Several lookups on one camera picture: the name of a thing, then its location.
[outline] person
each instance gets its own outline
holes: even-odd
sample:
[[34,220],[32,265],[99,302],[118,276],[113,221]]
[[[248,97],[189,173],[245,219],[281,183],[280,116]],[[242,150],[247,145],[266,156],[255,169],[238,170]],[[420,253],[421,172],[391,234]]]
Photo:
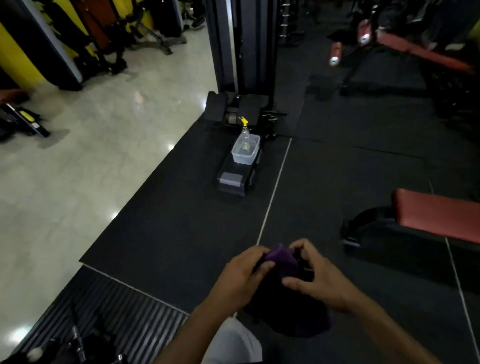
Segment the person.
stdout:
[[[323,301],[329,308],[354,315],[373,337],[382,352],[395,363],[439,364],[370,297],[362,293],[307,239],[294,242],[314,270],[313,282],[287,277],[282,284]],[[154,364],[240,364],[262,361],[255,336],[232,318],[252,299],[262,279],[274,267],[265,262],[253,268],[269,249],[254,246],[233,258],[225,267],[208,297],[191,314],[176,338]]]

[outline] purple cloth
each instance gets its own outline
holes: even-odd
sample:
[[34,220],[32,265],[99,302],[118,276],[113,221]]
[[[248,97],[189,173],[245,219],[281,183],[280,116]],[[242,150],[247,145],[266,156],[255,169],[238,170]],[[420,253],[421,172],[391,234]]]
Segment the purple cloth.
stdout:
[[332,323],[323,302],[282,285],[284,277],[313,281],[313,272],[300,252],[293,254],[289,248],[279,246],[264,255],[253,271],[267,261],[275,262],[275,267],[264,278],[245,312],[286,336],[311,338],[329,330]]

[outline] forearm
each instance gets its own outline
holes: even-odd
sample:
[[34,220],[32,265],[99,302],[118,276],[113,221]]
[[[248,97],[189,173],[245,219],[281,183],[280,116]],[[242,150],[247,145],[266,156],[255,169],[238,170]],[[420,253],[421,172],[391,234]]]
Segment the forearm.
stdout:
[[199,364],[225,318],[208,300],[190,315],[153,364]]
[[371,298],[362,294],[353,305],[352,313],[389,359],[397,363],[441,364]]

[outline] marble floor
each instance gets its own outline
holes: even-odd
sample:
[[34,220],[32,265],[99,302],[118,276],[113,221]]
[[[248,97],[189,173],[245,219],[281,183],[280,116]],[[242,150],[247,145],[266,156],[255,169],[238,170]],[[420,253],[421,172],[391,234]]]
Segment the marble floor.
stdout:
[[204,110],[216,79],[207,29],[81,92],[40,87],[26,107],[48,139],[0,145],[0,360],[80,268],[79,258]]

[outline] cloth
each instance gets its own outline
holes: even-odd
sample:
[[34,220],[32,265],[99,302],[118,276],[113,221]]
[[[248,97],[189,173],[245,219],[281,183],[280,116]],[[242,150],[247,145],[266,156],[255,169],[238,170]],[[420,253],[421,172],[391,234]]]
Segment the cloth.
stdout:
[[311,338],[329,330],[332,323],[323,302],[282,285],[284,277],[313,281],[313,271],[301,258],[300,251],[293,254],[283,246],[273,249],[264,255],[254,271],[266,261],[276,265],[260,284],[245,312],[290,337]]
[[229,317],[210,343],[202,364],[247,364],[262,360],[262,346],[257,338],[239,320]]

